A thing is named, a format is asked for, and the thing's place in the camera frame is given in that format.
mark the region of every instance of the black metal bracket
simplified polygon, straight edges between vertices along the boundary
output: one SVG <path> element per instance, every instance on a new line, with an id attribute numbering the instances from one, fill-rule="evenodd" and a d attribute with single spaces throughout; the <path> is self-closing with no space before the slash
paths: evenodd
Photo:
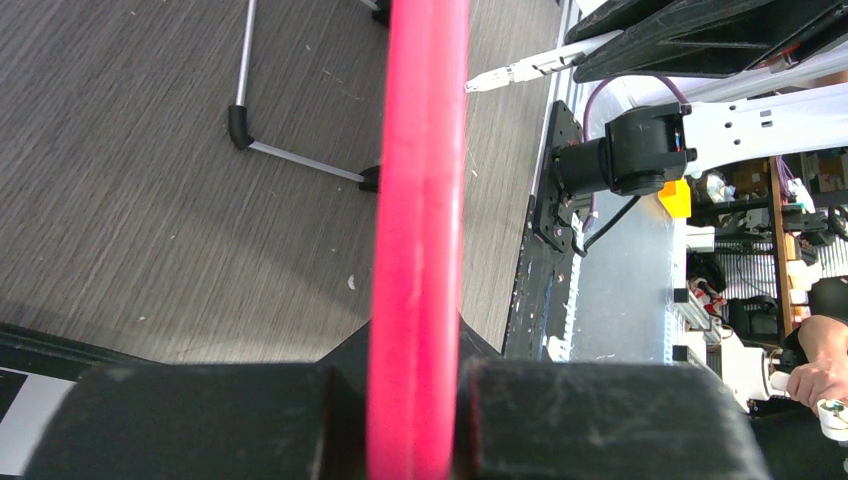
<path id="1" fill-rule="evenodd" d="M 555 102 L 551 109 L 544 160 L 536 185 L 536 206 L 533 211 L 533 233 L 545 240 L 560 253 L 570 252 L 573 238 L 573 215 L 586 217 L 589 212 L 589 195 L 567 198 L 563 193 L 560 171 L 560 153 L 571 145 L 580 143 L 583 129 L 565 103 Z"/>
<path id="2" fill-rule="evenodd" d="M 569 319 L 574 317 L 579 259 L 572 250 L 572 217 L 589 211 L 589 195 L 563 198 L 551 174 L 556 152 L 579 142 L 580 125 L 562 102 L 552 108 L 544 160 L 536 196 L 527 205 L 521 249 L 501 353 L 506 358 L 546 360 L 556 357 L 550 338 L 569 343 Z"/>

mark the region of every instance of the human hand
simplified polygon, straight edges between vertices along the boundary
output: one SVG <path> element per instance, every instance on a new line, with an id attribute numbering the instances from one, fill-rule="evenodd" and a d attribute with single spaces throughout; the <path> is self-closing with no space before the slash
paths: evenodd
<path id="1" fill-rule="evenodd" d="M 819 400 L 848 399 L 848 356 L 822 357 L 795 368 L 786 392 L 813 412 Z"/>

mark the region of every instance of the black cable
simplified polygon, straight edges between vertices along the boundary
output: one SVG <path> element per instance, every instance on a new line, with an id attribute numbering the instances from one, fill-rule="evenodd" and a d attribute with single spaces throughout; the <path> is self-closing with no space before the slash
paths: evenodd
<path id="1" fill-rule="evenodd" d="M 592 244 L 600 240 L 601 237 L 604 236 L 604 234 L 610 231 L 610 229 L 612 229 L 612 227 L 614 227 L 615 224 L 618 223 L 619 220 L 621 220 L 621 217 L 623 217 L 627 212 L 630 211 L 631 208 L 636 205 L 636 202 L 638 202 L 640 198 L 642 197 L 639 195 L 634 195 L 633 198 L 631 198 L 626 204 L 624 204 L 623 207 L 621 207 L 621 210 L 619 210 L 618 213 L 616 213 L 615 216 L 610 219 L 610 221 L 604 224 L 604 226 L 601 227 L 601 229 L 598 230 L 594 235 L 592 235 L 589 240 L 586 240 L 586 242 L 583 243 L 582 248 L 580 247 L 580 245 L 577 244 L 577 236 L 572 235 L 571 248 L 574 250 L 574 253 L 580 255 L 581 257 L 585 257 L 586 255 L 588 255 L 589 247 L 591 247 Z"/>

